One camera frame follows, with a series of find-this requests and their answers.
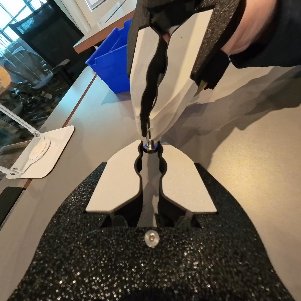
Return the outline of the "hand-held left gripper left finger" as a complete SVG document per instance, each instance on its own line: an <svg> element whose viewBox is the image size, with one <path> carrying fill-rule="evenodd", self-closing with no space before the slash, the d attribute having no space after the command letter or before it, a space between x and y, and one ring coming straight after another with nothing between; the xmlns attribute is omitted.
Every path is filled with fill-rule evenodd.
<svg viewBox="0 0 301 301"><path fill-rule="evenodd" d="M143 206L142 149L143 142L136 140L107 161L85 209L87 213L138 221Z"/></svg>

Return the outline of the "black mesh office chair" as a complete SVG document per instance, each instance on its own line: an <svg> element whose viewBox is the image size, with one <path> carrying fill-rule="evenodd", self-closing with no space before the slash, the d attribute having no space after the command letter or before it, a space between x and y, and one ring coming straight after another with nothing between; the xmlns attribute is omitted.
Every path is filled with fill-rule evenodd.
<svg viewBox="0 0 301 301"><path fill-rule="evenodd" d="M81 73L86 64L74 45L84 36L55 1L47 1L9 28L51 67L69 60L69 72Z"/></svg>

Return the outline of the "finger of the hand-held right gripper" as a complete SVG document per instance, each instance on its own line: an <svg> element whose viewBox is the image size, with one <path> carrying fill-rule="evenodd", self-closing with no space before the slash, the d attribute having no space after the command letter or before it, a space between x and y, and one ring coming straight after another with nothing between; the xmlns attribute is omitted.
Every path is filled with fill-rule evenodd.
<svg viewBox="0 0 301 301"><path fill-rule="evenodd" d="M167 69L150 113L150 137L159 140L177 121L198 90L191 72L213 9L193 14L171 35Z"/></svg>
<svg viewBox="0 0 301 301"><path fill-rule="evenodd" d="M138 133L147 136L150 111L156 97L160 64L156 66L160 36L151 27L138 31L130 72L130 94Z"/></svg>

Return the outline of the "person's right forearm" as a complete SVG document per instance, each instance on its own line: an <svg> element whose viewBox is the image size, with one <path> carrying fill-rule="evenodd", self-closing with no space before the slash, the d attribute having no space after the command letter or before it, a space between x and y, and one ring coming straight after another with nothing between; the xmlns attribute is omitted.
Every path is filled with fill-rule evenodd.
<svg viewBox="0 0 301 301"><path fill-rule="evenodd" d="M246 50L230 56L239 69L301 64L301 1L277 1L270 24Z"/></svg>

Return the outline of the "steel bolt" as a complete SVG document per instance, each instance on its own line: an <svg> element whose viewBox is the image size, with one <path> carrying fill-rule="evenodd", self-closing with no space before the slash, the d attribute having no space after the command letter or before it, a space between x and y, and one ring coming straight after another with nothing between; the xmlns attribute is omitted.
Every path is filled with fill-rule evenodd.
<svg viewBox="0 0 301 301"><path fill-rule="evenodd" d="M150 124L146 123L146 148L152 149L154 147L154 141L150 137Z"/></svg>

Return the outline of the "blue plastic bin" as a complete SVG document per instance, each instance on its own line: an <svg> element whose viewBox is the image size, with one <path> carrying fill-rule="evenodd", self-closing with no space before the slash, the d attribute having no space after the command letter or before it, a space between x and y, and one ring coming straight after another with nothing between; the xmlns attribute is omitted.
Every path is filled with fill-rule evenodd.
<svg viewBox="0 0 301 301"><path fill-rule="evenodd" d="M131 21L127 20L122 29L115 28L86 61L115 94L130 90L127 39Z"/></svg>

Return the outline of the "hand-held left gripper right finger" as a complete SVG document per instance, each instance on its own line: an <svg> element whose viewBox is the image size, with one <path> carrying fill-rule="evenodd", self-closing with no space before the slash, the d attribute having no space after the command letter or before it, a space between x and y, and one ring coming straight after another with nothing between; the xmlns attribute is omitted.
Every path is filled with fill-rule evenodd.
<svg viewBox="0 0 301 301"><path fill-rule="evenodd" d="M194 161L167 142L158 144L159 183L158 215L167 221L181 216L216 214L217 209Z"/></svg>

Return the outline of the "person's right hand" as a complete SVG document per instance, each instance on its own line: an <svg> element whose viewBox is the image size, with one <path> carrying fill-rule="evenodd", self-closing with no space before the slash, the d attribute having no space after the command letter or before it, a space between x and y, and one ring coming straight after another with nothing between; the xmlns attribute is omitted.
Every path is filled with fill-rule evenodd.
<svg viewBox="0 0 301 301"><path fill-rule="evenodd" d="M276 0L246 0L243 17L221 50L227 55L245 51L271 22L276 5Z"/></svg>

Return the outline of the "grey office chair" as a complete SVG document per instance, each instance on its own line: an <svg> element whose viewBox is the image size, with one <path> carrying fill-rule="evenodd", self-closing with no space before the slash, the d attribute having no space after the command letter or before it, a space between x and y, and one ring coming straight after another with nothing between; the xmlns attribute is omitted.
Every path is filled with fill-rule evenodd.
<svg viewBox="0 0 301 301"><path fill-rule="evenodd" d="M63 60L58 65L51 67L41 56L34 54L23 47L13 52L6 51L1 56L0 66L4 69L15 85L24 85L34 90L46 87L56 74L67 76L66 66L69 59Z"/></svg>

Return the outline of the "desk with wood edge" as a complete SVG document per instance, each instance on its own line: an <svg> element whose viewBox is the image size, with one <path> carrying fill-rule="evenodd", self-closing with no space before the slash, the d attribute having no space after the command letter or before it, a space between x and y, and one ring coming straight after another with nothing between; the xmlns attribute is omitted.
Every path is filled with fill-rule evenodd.
<svg viewBox="0 0 301 301"><path fill-rule="evenodd" d="M113 29L121 29L124 23L130 20L135 12L136 0L117 1L119 6L115 4L102 18L101 22L94 25L87 34L84 35L75 45L74 50L80 54L91 47L100 44Z"/></svg>

